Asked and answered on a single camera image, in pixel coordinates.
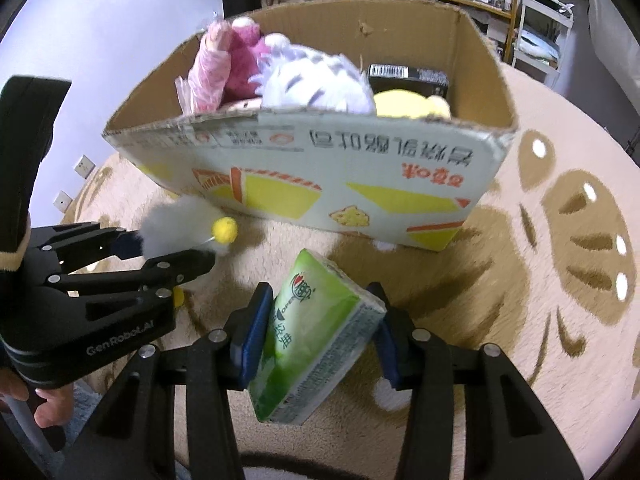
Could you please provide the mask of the person's left hand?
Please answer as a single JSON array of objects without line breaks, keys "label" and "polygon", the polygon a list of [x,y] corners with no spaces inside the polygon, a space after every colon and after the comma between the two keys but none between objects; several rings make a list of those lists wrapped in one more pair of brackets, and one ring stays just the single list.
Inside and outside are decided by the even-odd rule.
[{"label": "person's left hand", "polygon": [[[29,393],[24,382],[12,370],[2,367],[0,375],[1,411],[9,411],[6,399],[27,401]],[[36,389],[36,395],[43,400],[35,410],[34,419],[38,427],[64,426],[73,417],[74,386],[67,385],[58,389]]]}]

